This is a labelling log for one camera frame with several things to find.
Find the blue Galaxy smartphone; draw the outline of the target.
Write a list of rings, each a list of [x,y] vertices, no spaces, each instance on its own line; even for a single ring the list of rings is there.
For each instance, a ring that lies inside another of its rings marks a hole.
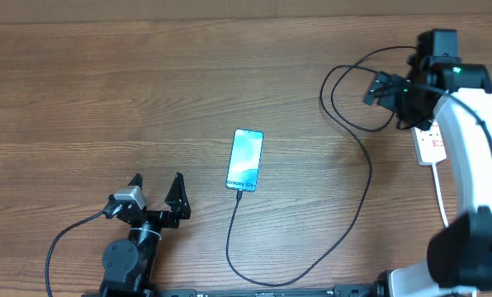
[[[234,132],[226,187],[236,191],[254,192],[263,151],[264,133],[237,129]]]

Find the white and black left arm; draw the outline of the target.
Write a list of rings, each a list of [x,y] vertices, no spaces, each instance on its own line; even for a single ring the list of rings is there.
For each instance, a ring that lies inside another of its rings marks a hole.
[[[137,173],[127,186],[107,198],[98,213],[71,224],[53,240],[45,260],[45,289],[50,285],[50,260],[57,242],[70,230],[101,216],[118,219],[130,226],[126,238],[115,240],[102,254],[104,275],[97,296],[159,296],[159,288],[151,281],[158,244],[163,229],[176,229],[191,217],[184,176],[178,172],[164,202],[169,210],[149,210],[143,192],[143,177]]]

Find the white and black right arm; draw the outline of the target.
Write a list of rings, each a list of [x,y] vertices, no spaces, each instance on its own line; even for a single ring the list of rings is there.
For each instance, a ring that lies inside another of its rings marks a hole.
[[[381,296],[492,291],[492,81],[464,64],[457,31],[419,35],[406,77],[379,72],[364,102],[410,128],[438,123],[457,184],[457,218],[432,237],[420,263],[381,274]]]

